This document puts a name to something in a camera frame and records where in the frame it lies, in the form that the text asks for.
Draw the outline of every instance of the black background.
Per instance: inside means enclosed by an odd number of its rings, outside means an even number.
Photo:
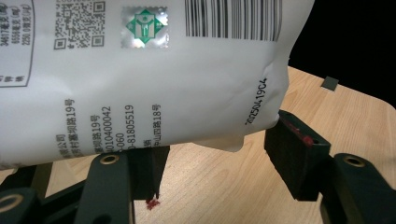
[[[316,0],[289,66],[396,107],[394,0]]]

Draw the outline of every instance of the wooden surface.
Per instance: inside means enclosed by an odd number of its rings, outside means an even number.
[[[396,111],[389,104],[289,68],[281,109],[303,120],[331,144],[369,160],[396,189]],[[265,131],[246,137],[235,153],[171,146],[161,184],[161,204],[149,211],[135,202],[139,223],[322,223],[316,203],[294,201],[263,149]],[[56,161],[48,195],[86,178],[93,156]],[[12,171],[0,172],[0,181]]]

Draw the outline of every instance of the barcode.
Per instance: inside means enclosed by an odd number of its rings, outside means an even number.
[[[282,0],[185,0],[186,36],[277,41]]]
[[[54,49],[105,45],[105,2],[56,4]]]

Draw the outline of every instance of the green logo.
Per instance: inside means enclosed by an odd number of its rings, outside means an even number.
[[[145,44],[155,38],[163,27],[164,25],[155,18],[155,14],[146,9],[140,14],[134,14],[134,19],[126,24],[126,28],[134,34],[134,38],[140,39]]]

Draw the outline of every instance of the red particle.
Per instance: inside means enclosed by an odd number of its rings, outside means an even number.
[[[303,141],[305,142],[305,144],[309,147],[312,147],[312,145],[314,145],[314,139],[312,139],[310,136],[306,135],[303,138]]]
[[[153,209],[158,204],[160,204],[160,202],[158,202],[157,199],[146,200],[146,205],[148,210]]]

